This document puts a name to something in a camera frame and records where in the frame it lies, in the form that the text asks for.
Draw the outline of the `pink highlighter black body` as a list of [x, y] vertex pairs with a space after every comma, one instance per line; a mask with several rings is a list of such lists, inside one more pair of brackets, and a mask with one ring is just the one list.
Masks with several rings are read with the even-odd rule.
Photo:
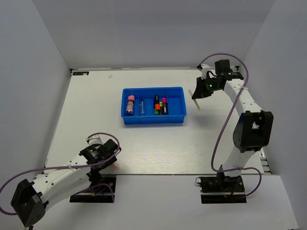
[[162, 98], [162, 113], [164, 115], [168, 114], [167, 98]]

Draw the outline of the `yellow highlighter black body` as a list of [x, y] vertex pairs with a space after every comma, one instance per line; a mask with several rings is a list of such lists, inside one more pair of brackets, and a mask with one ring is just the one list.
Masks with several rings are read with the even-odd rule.
[[159, 106], [160, 106], [160, 115], [163, 115], [163, 102], [159, 102]]

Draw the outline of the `orange highlighter black body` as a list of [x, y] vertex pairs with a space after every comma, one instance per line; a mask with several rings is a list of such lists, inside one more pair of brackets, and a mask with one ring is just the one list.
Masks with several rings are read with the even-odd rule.
[[154, 96], [154, 108], [157, 111], [160, 110], [160, 101], [159, 101], [159, 96], [158, 95]]

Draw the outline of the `pink-capped marker tube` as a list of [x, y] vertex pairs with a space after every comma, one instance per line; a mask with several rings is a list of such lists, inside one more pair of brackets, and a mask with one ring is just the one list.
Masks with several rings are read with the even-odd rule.
[[126, 106], [126, 114], [127, 115], [133, 115], [134, 102], [135, 102], [135, 96], [134, 95], [128, 96], [127, 106]]

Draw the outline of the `clear spray bottle blue cap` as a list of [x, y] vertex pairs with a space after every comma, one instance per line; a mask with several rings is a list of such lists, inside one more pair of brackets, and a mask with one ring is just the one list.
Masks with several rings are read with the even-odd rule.
[[145, 99], [141, 98], [139, 102], [139, 115], [146, 115]]

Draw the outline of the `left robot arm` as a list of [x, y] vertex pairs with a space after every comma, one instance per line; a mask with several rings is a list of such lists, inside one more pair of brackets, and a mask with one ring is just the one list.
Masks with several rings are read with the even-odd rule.
[[35, 225], [51, 207], [72, 195], [107, 187], [100, 171], [117, 161], [119, 151], [121, 147], [113, 140], [102, 143], [95, 138], [66, 169], [54, 170], [31, 182], [19, 182], [11, 206], [24, 227]]

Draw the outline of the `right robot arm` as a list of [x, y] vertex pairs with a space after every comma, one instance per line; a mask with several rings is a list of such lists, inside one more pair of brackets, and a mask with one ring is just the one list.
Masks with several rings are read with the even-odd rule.
[[222, 191], [233, 187], [233, 177], [241, 175], [248, 160], [269, 144], [271, 136], [273, 114], [257, 105], [246, 83], [247, 80], [238, 70], [231, 69], [228, 59], [219, 60], [215, 62], [213, 77], [210, 77], [209, 71], [203, 71], [202, 76], [197, 78], [191, 97], [193, 100], [206, 98], [222, 90], [233, 102], [231, 111], [237, 111], [239, 116], [233, 131], [234, 147], [226, 162], [217, 170], [223, 174], [216, 179], [217, 187]]

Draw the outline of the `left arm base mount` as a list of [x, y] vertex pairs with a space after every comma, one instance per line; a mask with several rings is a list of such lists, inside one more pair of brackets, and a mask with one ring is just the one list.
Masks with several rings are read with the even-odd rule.
[[97, 182], [90, 184], [90, 189], [83, 193], [72, 195], [70, 203], [114, 203], [117, 177], [103, 176]]

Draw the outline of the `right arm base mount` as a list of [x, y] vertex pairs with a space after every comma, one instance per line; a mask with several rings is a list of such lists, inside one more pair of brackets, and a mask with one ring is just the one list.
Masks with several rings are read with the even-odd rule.
[[243, 204], [247, 202], [241, 176], [197, 177], [202, 204]]

